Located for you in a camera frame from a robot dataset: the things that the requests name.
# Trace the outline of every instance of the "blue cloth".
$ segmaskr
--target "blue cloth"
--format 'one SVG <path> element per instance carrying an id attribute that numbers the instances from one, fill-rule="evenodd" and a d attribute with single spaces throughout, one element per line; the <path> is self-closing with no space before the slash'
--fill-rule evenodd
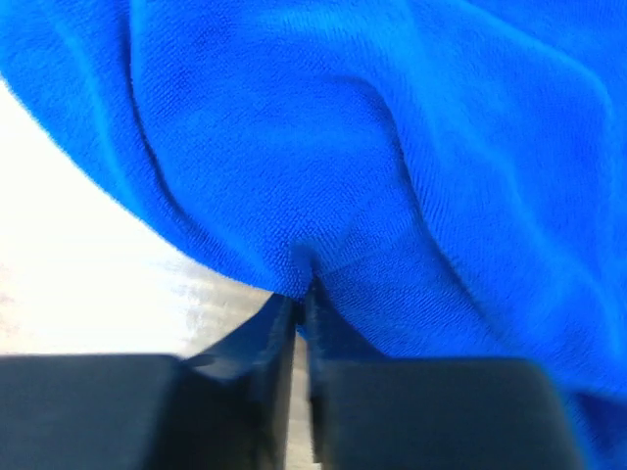
<path id="1" fill-rule="evenodd" d="M 317 275 L 392 356 L 537 360 L 590 468 L 625 470 L 626 24 L 625 0 L 0 0 L 0 71 L 182 252 L 294 298 Z"/>

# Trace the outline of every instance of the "blue towel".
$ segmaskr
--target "blue towel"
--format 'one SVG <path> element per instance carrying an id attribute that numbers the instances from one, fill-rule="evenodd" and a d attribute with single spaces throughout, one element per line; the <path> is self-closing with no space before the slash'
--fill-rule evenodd
<path id="1" fill-rule="evenodd" d="M 537 360 L 590 468 L 625 470 L 626 24 L 625 0 L 0 0 L 0 71 L 182 252 L 294 298 L 318 276 L 391 356 Z"/>

